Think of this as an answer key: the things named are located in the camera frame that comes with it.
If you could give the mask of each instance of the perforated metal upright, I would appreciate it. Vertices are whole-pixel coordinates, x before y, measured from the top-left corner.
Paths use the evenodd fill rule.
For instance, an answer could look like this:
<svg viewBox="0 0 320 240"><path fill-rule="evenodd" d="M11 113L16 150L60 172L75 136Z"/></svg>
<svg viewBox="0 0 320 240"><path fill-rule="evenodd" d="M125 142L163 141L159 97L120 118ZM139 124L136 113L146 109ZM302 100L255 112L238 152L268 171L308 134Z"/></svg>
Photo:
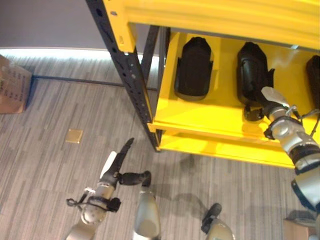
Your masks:
<svg viewBox="0 0 320 240"><path fill-rule="evenodd" d="M160 30L160 38L164 40L168 39L167 36L170 32L168 28L150 26L144 48L143 59L140 64L135 47L132 52L123 52L119 50L103 1L86 0L86 3L101 37L110 52L112 61L142 123L145 133L150 139L154 149L159 150L158 146L160 144L161 131L157 130L156 133L150 132L147 125L147 123L152 122L153 115L146 84L149 77L158 32ZM168 44L168 41L160 42L159 64L162 64L162 67L159 68L159 78L161 78L163 74L163 64Z"/></svg>

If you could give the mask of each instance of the gray carpet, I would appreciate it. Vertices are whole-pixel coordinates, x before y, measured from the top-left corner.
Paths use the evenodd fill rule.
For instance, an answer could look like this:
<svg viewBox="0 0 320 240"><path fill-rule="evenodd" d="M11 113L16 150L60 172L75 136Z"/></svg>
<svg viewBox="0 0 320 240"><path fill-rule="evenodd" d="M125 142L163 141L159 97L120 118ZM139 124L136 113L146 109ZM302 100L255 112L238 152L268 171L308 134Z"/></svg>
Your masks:
<svg viewBox="0 0 320 240"><path fill-rule="evenodd" d="M84 131L80 144L65 143L69 128ZM201 219L215 202L238 240L284 239L283 218L303 210L292 169L155 153L123 87L40 79L26 112L0 115L0 240L62 239L80 217L65 200L95 187L106 157L130 137L122 172L152 172L163 240L205 239ZM117 188L120 210L96 240L131 239L139 189Z"/></svg>

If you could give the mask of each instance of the shelf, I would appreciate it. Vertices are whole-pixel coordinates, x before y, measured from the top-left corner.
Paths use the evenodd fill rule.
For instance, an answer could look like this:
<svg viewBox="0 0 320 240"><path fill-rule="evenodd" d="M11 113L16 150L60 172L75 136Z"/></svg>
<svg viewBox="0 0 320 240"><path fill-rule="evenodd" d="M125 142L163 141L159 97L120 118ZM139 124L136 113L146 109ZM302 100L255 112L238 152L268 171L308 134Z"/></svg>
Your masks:
<svg viewBox="0 0 320 240"><path fill-rule="evenodd" d="M133 52L129 23L157 25L320 48L318 0L104 0L123 52Z"/></svg>
<svg viewBox="0 0 320 240"><path fill-rule="evenodd" d="M171 34L155 117L153 122L148 125L151 132L155 132L156 129L167 131L161 139L160 148L210 156L224 156L243 161L247 161L247 157L242 153L247 154L248 150L258 149L261 156L256 157L257 160L253 160L255 163L266 163L267 159L277 157L284 158L286 161L288 157L283 153L279 142L269 140L263 134L270 121L265 117L260 122L251 123L243 117L244 105L239 102L237 97L236 68L237 54L245 41L200 35L200 37L206 38L212 52L213 68L209 92L203 100L194 102L185 101L175 95L174 82L178 57L182 54L184 44L195 36L199 35ZM313 53L270 44L260 43L259 46L267 56L268 68L275 68L274 87L285 96L290 104L296 104L301 114L314 109L305 70L306 63L313 56ZM315 123L315 117L306 118L303 121L308 133L311 132ZM179 133L179 137L172 135L168 137L168 133ZM185 136L188 136L188 139L191 136L197 138L198 143L193 144L191 141L184 140ZM318 143L320 142L320 126L318 126L313 138ZM178 139L176 149L172 143L168 143L172 139L174 141ZM232 144L222 143L224 141L231 141ZM237 154L228 155L199 149L199 146L203 146L204 142L208 142L209 145L217 144L220 146L222 144L223 149L226 146L236 149L241 149L244 144L247 146L243 147L243 150L235 151L239 154L237 156ZM257 151L253 151L252 154L258 155ZM282 163L276 162L275 164L270 161L269 164L281 166ZM289 158L285 165L288 166L288 164L292 165Z"/></svg>
<svg viewBox="0 0 320 240"><path fill-rule="evenodd" d="M273 147L260 148L254 144L166 131L161 138L161 150L238 160L249 163L294 168L284 151Z"/></svg>

